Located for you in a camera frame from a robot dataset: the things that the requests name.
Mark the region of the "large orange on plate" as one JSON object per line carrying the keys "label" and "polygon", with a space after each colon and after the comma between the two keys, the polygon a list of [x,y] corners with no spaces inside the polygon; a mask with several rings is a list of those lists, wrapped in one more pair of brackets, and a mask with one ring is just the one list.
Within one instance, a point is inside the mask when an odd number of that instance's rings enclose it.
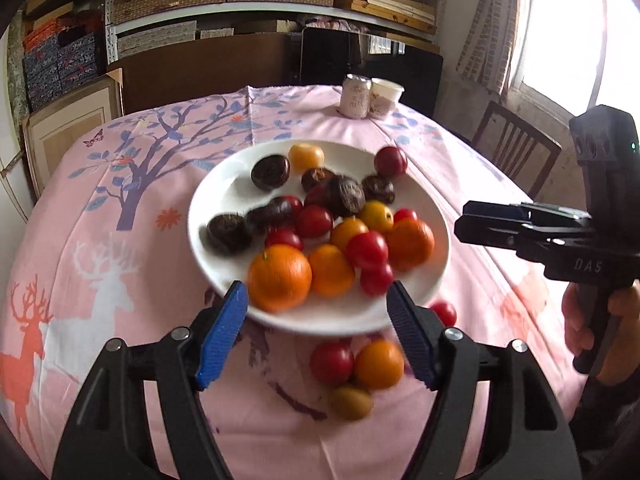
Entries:
{"label": "large orange on plate", "polygon": [[404,219],[386,234],[388,262],[398,272],[426,263],[435,248],[435,237],[428,224],[419,219]]}

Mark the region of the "framed panel leaning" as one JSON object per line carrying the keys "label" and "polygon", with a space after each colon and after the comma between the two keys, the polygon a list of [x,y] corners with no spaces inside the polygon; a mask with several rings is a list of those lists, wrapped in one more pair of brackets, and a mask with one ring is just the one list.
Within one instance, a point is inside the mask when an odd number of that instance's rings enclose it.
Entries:
{"label": "framed panel leaning", "polygon": [[39,198],[65,153],[106,122],[122,116],[122,69],[116,68],[54,100],[23,122],[32,185]]}

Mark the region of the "pink drink can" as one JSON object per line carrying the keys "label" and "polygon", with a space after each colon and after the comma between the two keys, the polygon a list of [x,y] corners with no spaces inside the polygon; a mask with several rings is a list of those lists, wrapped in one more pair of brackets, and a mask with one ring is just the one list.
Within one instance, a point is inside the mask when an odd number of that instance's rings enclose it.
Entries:
{"label": "pink drink can", "polygon": [[371,86],[370,78],[348,74],[343,81],[338,111],[350,119],[366,118],[369,113]]}

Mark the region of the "dark brown board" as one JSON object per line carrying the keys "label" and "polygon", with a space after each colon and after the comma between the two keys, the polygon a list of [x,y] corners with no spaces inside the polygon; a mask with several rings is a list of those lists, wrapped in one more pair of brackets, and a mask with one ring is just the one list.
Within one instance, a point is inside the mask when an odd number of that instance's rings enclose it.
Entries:
{"label": "dark brown board", "polygon": [[122,71],[122,106],[138,110],[244,87],[296,84],[299,34],[249,34],[170,44],[108,66]]}

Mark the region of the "patterned curtain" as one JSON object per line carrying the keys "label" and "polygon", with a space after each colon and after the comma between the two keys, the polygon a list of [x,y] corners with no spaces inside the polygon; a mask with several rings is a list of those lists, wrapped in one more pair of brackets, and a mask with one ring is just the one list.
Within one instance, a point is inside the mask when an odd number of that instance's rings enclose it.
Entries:
{"label": "patterned curtain", "polygon": [[456,71],[505,100],[524,46],[530,0],[478,0]]}

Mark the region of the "red cherry tomato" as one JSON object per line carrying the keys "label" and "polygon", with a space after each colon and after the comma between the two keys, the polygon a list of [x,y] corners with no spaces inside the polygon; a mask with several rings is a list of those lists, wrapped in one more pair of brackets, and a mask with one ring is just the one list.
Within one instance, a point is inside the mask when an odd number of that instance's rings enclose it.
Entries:
{"label": "red cherry tomato", "polygon": [[348,344],[326,341],[311,352],[309,367],[312,376],[323,385],[337,388],[349,381],[355,358]]}
{"label": "red cherry tomato", "polygon": [[457,324],[457,310],[450,302],[444,300],[436,301],[428,308],[438,316],[443,326],[452,327]]}

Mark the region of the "dark wooden chair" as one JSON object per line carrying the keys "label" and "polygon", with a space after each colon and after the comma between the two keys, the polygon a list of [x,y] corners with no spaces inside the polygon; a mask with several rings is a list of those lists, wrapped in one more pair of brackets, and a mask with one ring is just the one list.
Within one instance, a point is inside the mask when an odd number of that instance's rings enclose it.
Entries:
{"label": "dark wooden chair", "polygon": [[480,141],[489,132],[493,119],[502,122],[502,130],[489,161],[512,181],[520,175],[536,148],[543,148],[546,151],[547,157],[527,192],[530,198],[536,198],[562,152],[562,145],[512,110],[508,110],[498,102],[490,101],[472,136],[472,148],[480,147]]}

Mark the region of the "pink deer tablecloth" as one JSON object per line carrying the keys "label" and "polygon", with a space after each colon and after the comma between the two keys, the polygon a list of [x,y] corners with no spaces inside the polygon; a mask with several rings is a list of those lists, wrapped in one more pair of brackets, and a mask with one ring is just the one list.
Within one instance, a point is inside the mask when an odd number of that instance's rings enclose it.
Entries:
{"label": "pink deer tablecloth", "polygon": [[[219,211],[268,200],[250,168],[300,142],[361,178],[394,144],[409,169],[396,206],[428,222],[438,249],[402,276],[416,301],[451,302],[472,338],[525,340],[566,414],[584,378],[565,349],[564,285],[512,252],[459,243],[454,220],[469,200],[519,203],[524,193],[430,118],[400,106],[384,120],[338,114],[334,87],[245,88],[137,112],[89,131],[66,153],[35,206],[12,261],[1,323],[1,411],[36,466],[50,472],[81,382],[103,345],[160,339],[212,298],[210,282],[244,278],[255,257],[211,254],[198,238]],[[397,479],[419,441],[434,396],[407,376],[373,395],[372,412],[344,422],[312,376],[319,334],[380,334],[380,298],[359,287],[310,297],[282,316],[254,313],[202,404],[239,479]]]}

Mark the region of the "dark passion fruit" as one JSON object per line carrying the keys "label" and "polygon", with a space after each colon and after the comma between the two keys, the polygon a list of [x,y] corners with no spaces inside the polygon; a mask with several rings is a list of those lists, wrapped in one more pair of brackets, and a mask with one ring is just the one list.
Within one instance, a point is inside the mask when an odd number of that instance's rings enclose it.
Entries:
{"label": "dark passion fruit", "polygon": [[274,154],[259,159],[250,172],[250,180],[260,190],[271,192],[285,185],[290,177],[291,165],[287,157]]}

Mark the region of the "yellow-green small fruit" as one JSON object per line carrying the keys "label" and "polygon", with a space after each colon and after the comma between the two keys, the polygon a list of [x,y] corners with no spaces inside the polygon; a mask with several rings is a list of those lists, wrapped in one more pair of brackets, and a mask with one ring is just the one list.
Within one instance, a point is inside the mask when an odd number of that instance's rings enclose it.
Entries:
{"label": "yellow-green small fruit", "polygon": [[374,402],[367,390],[353,385],[335,388],[329,395],[329,406],[332,412],[345,420],[366,418],[372,411]]}

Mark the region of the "large red plum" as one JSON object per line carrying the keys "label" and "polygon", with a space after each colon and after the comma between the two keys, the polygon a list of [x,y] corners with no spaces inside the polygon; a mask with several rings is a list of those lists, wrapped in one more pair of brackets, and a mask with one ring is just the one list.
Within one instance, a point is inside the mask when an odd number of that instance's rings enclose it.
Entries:
{"label": "large red plum", "polygon": [[406,173],[408,159],[403,150],[397,146],[387,145],[375,154],[374,168],[379,176],[397,178]]}

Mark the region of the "white paper cup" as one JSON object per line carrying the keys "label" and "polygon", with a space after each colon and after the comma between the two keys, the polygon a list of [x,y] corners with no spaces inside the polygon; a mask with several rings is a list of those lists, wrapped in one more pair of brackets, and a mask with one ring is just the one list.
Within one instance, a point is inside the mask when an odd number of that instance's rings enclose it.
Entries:
{"label": "white paper cup", "polygon": [[369,115],[375,119],[385,119],[395,110],[404,92],[405,88],[401,84],[387,79],[372,78]]}

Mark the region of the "white shelving unit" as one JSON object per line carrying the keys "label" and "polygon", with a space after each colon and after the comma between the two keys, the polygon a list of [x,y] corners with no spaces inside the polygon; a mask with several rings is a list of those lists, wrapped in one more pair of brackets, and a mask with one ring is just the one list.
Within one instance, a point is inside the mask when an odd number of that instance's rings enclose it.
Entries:
{"label": "white shelving unit", "polygon": [[276,12],[294,14],[296,16],[325,16],[326,18],[337,18],[349,22],[371,25],[383,30],[391,30],[406,36],[419,38],[430,44],[437,44],[437,32],[422,32],[408,26],[407,22],[401,22],[397,18],[380,18],[372,14],[365,14],[359,11],[346,10],[332,6],[314,6],[313,4],[298,2],[225,2],[202,4],[201,6],[188,6],[187,8],[167,10],[160,13],[136,18],[122,24],[116,24],[114,19],[115,0],[105,0],[105,41],[107,63],[115,63],[119,59],[118,38],[128,34],[128,32],[138,32],[139,30],[154,27],[156,25],[168,25],[178,21],[196,20],[201,16],[231,15],[237,13],[258,13]]}

